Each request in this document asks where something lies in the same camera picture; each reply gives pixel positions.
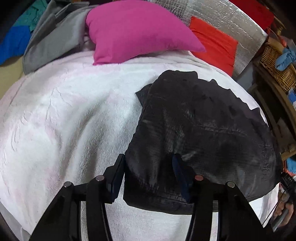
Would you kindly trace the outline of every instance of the teal fabric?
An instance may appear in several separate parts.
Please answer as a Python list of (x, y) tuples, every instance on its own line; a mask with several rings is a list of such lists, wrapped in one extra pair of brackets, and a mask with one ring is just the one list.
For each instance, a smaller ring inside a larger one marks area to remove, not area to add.
[(16, 26), (29, 26), (31, 32), (36, 27), (41, 15), (47, 7), (46, 0), (36, 0), (15, 22)]

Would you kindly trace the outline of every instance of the red fabric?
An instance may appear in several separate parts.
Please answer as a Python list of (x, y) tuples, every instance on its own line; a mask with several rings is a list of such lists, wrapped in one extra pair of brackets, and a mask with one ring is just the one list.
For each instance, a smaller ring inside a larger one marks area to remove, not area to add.
[(256, 0), (230, 0), (230, 2), (253, 19), (263, 30), (270, 27), (274, 21), (273, 13)]
[(232, 76), (238, 41), (196, 17), (191, 17), (189, 28), (207, 51), (193, 55)]
[(292, 173), (292, 172), (290, 172), (288, 169), (286, 170), (286, 173), (288, 173), (291, 177), (294, 177), (294, 176), (296, 176), (296, 174), (295, 173)]

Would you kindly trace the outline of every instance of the gray cloth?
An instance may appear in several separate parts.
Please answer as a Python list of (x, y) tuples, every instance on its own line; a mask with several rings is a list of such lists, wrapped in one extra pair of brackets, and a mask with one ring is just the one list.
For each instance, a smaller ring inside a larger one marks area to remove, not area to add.
[(25, 74), (59, 57), (83, 50), (86, 16), (96, 5), (89, 6), (89, 2), (64, 5), (51, 0), (41, 16), (23, 56)]
[(1, 228), (2, 229), (3, 228), (10, 229), (11, 232), (13, 232), (13, 234), (15, 235), (14, 239), (9, 239), (9, 240), (16, 240), (16, 239), (18, 239), (19, 241), (28, 241), (29, 240), (29, 238), (30, 238), (29, 233), (22, 228), (22, 226), (14, 218), (14, 216), (12, 216), (11, 213), (0, 202), (0, 218), (1, 218), (1, 215), (7, 224), (5, 227), (1, 227)]

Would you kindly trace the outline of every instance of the pillow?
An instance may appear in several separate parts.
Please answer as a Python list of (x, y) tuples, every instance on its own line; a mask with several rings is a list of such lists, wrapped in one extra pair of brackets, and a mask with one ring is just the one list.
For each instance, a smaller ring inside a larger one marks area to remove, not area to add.
[(230, 0), (230, 2), (253, 19), (263, 30), (270, 27), (274, 21), (274, 14), (257, 0)]
[(94, 65), (122, 63), (165, 50), (205, 51), (192, 31), (165, 8), (142, 0), (122, 0), (92, 9), (86, 18), (96, 44)]
[(232, 76), (238, 41), (196, 17), (191, 17), (189, 28), (207, 50), (193, 55)]

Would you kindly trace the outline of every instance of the bed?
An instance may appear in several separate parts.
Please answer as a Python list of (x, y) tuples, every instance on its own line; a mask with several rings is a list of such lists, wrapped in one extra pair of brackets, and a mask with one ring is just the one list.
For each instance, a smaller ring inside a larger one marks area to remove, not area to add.
[[(199, 78), (231, 89), (251, 110), (259, 107), (229, 75), (188, 51), (100, 66), (92, 65), (93, 55), (86, 51), (55, 60), (18, 80), (0, 100), (0, 212), (20, 241), (29, 239), (65, 181), (86, 183), (124, 153), (141, 114), (135, 92), (164, 71), (196, 71)], [(261, 223), (277, 194), (278, 186), (250, 203)], [(106, 206), (114, 240), (185, 239), (190, 216), (130, 207), (122, 196), (123, 187)], [(81, 217), (87, 240), (85, 205)], [(217, 236), (217, 213), (213, 220), (211, 240)]]

